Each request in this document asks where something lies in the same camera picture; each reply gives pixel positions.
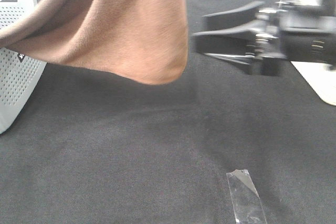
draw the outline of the clear tape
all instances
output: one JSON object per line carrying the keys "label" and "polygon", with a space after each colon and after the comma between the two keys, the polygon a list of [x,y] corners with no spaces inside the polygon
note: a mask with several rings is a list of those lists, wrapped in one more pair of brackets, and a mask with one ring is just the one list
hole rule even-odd
{"label": "clear tape", "polygon": [[267,224],[258,192],[248,170],[226,174],[236,222],[239,224]]}

